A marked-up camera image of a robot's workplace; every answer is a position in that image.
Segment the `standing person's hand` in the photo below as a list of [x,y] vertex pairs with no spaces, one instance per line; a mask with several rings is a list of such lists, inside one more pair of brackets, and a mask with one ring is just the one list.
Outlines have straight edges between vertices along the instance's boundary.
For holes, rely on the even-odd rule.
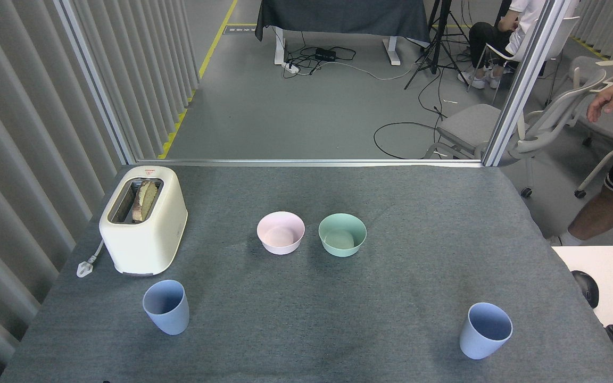
[[607,89],[601,90],[593,101],[589,104],[586,111],[586,118],[595,123],[598,121],[601,114],[609,114],[613,111],[613,85]]

